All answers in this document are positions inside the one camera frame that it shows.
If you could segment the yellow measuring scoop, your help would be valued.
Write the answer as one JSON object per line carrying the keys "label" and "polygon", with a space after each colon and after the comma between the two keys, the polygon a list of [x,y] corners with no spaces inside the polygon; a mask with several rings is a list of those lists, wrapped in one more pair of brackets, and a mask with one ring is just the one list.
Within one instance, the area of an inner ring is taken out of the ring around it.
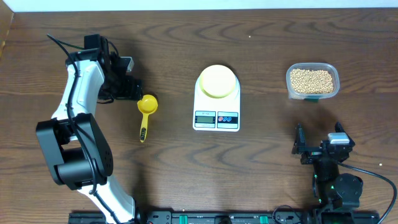
{"label": "yellow measuring scoop", "polygon": [[149,116],[157,111],[158,105],[158,101],[153,95],[144,95],[143,98],[137,102],[137,107],[142,113],[142,122],[139,136],[140,142],[144,142],[146,140]]}

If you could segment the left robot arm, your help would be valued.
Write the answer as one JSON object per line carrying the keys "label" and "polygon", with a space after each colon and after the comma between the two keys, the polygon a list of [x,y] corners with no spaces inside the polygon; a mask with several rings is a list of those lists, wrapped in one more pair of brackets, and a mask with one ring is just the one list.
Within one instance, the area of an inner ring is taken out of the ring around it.
{"label": "left robot arm", "polygon": [[102,35],[86,35],[83,47],[66,53],[62,100],[49,120],[37,124],[36,135],[56,184],[86,195],[105,223],[146,223],[145,213],[113,175],[111,148],[95,120],[98,104],[144,96],[142,82],[129,75],[133,59],[110,46]]}

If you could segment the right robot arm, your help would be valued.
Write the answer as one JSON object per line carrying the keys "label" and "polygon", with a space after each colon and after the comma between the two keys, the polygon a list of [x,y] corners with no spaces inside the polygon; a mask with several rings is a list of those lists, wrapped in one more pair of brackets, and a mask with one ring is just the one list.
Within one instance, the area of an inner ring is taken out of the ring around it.
{"label": "right robot arm", "polygon": [[303,127],[296,125],[292,154],[301,156],[301,164],[313,166],[313,191],[320,206],[311,217],[317,223],[330,222],[332,213],[348,213],[349,219],[354,220],[352,212],[359,207],[363,181],[355,175],[340,173],[338,168],[340,162],[349,158],[354,146],[340,123],[335,124],[335,131],[319,146],[308,146]]}

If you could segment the white digital kitchen scale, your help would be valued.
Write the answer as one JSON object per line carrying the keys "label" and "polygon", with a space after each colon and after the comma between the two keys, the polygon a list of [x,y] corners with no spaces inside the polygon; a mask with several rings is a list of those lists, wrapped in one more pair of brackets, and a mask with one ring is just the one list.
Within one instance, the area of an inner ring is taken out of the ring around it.
{"label": "white digital kitchen scale", "polygon": [[238,132],[241,127],[241,86],[236,75],[234,90],[223,98],[208,96],[201,87],[200,75],[195,84],[192,128],[196,131]]}

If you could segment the pale yellow bowl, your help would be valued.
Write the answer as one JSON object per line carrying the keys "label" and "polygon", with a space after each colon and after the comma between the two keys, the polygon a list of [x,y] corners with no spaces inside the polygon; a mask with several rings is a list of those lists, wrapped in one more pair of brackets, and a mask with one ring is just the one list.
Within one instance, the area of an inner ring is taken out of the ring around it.
{"label": "pale yellow bowl", "polygon": [[199,76],[200,90],[211,98],[224,98],[236,88],[236,75],[224,65],[211,65]]}

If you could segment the clear plastic container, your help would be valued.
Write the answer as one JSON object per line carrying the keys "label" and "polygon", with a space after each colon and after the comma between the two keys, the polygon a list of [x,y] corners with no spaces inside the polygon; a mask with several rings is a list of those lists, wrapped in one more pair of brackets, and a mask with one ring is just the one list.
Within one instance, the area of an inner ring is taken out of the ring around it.
{"label": "clear plastic container", "polygon": [[[326,70],[328,71],[333,78],[333,86],[334,89],[331,93],[322,93],[322,94],[304,94],[296,92],[291,85],[290,82],[290,72],[293,69],[303,69],[303,70]],[[286,73],[286,82],[287,89],[289,93],[289,98],[296,100],[320,100],[325,98],[331,98],[335,96],[340,90],[340,79],[338,76],[338,72],[336,68],[328,63],[296,63],[293,64]]]}

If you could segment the soybeans in container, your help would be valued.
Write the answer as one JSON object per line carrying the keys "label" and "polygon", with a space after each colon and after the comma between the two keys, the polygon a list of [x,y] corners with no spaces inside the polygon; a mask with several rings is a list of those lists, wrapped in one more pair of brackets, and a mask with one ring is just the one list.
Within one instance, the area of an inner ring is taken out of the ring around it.
{"label": "soybeans in container", "polygon": [[293,69],[290,72],[292,88],[298,93],[331,93],[334,89],[332,75],[326,70]]}

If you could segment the cardboard panel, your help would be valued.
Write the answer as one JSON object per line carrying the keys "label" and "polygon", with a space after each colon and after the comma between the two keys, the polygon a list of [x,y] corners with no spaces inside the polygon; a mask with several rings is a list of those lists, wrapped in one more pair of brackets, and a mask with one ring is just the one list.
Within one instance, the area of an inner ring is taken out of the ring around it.
{"label": "cardboard panel", "polygon": [[9,6],[3,0],[1,0],[1,9],[0,9],[0,31],[1,31],[0,54],[1,55],[4,51],[4,47],[6,44],[7,37],[9,35],[13,18],[14,18],[14,12],[9,8]]}

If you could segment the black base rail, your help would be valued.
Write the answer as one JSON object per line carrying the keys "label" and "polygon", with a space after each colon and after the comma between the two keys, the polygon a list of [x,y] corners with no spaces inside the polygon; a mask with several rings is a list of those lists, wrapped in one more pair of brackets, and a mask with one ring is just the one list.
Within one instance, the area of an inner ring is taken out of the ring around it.
{"label": "black base rail", "polygon": [[[324,213],[323,223],[377,223],[379,215],[374,212]],[[177,213],[153,211],[147,215],[147,224],[274,224],[318,223],[316,218],[304,213],[277,211],[275,213]]]}

